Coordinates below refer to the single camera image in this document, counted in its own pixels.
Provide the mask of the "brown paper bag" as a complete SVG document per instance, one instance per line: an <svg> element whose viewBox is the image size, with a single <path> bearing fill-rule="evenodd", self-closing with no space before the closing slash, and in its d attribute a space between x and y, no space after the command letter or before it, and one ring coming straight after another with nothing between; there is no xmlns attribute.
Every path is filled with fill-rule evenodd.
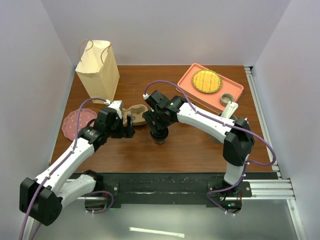
<svg viewBox="0 0 320 240"><path fill-rule="evenodd" d="M86 39L83 44L86 44L83 52L78 48L75 72L90 98L112 102L120 79L112 43Z"/></svg>

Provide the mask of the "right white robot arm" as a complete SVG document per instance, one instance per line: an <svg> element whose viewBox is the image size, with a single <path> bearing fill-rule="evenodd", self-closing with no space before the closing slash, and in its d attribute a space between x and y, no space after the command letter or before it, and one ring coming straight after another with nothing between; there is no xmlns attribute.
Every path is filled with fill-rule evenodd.
<svg viewBox="0 0 320 240"><path fill-rule="evenodd" d="M168 99L156 90L142 96L150 107L143 117L155 143L163 144L169 136L169 126L182 123L207 133L223 144L222 156L227 165L222 189L227 196L235 196L241 190L239 180L244 175L245 162L255 144L253 136L248 133L247 121L243 118L234 121L209 113L178 95Z"/></svg>

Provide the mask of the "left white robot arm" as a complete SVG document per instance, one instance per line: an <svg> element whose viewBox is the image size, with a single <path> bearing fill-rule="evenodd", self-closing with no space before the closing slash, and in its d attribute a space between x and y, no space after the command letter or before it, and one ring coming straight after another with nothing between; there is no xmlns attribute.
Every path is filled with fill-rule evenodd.
<svg viewBox="0 0 320 240"><path fill-rule="evenodd" d="M42 225L51 225L63 208L80 196L99 196L104 190L103 177L87 170L67 183L69 177L87 158L92 156L109 138L132 138L135 134L133 117L123 120L120 107L111 104L102 108L75 135L70 147L36 178L25 178L19 187L19 209L26 217Z"/></svg>

